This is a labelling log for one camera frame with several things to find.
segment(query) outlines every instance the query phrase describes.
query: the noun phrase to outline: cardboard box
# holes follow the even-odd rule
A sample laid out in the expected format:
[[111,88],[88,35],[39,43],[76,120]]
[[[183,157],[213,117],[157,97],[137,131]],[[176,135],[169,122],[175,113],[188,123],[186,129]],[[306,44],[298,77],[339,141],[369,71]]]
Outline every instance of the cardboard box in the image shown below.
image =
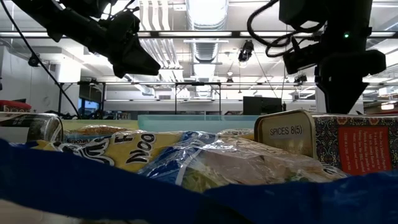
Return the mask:
[[352,175],[398,168],[398,116],[288,111],[261,116],[254,136]]

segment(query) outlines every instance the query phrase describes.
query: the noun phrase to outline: ceiling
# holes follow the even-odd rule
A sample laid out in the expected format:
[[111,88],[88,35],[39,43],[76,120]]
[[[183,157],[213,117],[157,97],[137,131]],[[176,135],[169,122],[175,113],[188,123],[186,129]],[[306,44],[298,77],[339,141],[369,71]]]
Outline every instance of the ceiling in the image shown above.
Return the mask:
[[[120,8],[128,1],[119,0],[118,7]],[[249,15],[254,12],[257,8],[264,5],[267,1],[259,0],[229,0],[228,18],[226,24],[226,30],[246,30],[246,21]],[[38,23],[33,21],[28,15],[21,11],[11,1],[6,1],[7,7],[13,13],[13,16],[18,23],[19,27],[23,31],[44,31]],[[184,0],[169,0],[169,24],[172,30],[187,30],[187,15],[186,11],[181,10],[184,8]],[[282,31],[292,30],[291,27],[287,27],[285,24],[278,20],[279,5],[267,10],[261,14],[253,22],[254,30],[261,31]],[[152,21],[152,10],[149,10],[148,20]],[[393,1],[379,1],[374,0],[373,11],[371,16],[371,25],[374,30],[382,31],[390,28],[390,30],[398,31],[398,0]],[[0,30],[1,31],[12,31],[12,25],[6,17],[4,10],[0,9]],[[11,42],[10,39],[4,39],[3,41]],[[233,72],[233,80],[235,82],[282,82],[285,75],[284,63],[281,58],[268,58],[264,51],[265,47],[258,42],[255,42],[255,54],[251,57],[246,68],[240,68],[237,57],[241,46],[245,39],[228,39],[228,43],[220,44],[219,54],[216,59],[218,63],[216,66],[214,80],[225,82],[228,77],[228,72]],[[104,81],[117,81],[114,77],[111,66],[103,58],[99,59],[95,55],[83,53],[83,47],[71,39],[62,39],[59,43],[54,42],[51,39],[29,39],[29,43],[35,47],[60,47],[63,50],[71,53],[73,57],[79,59],[82,66],[83,77],[95,77],[99,80]],[[305,41],[302,46],[311,44],[311,42]],[[12,46],[16,51],[24,53],[26,48],[24,47],[21,39],[14,39]],[[372,49],[379,49],[387,54],[388,64],[391,68],[383,74],[377,75],[373,78],[368,78],[369,82],[385,82],[392,80],[397,77],[398,74],[398,40],[386,39],[377,40],[372,42],[369,41],[369,46]],[[183,77],[190,78],[192,72],[192,54],[190,51],[190,45],[185,44],[183,39],[174,39],[174,47],[177,52],[178,60],[183,68]],[[304,70],[308,76],[308,81],[312,82],[313,68]]]

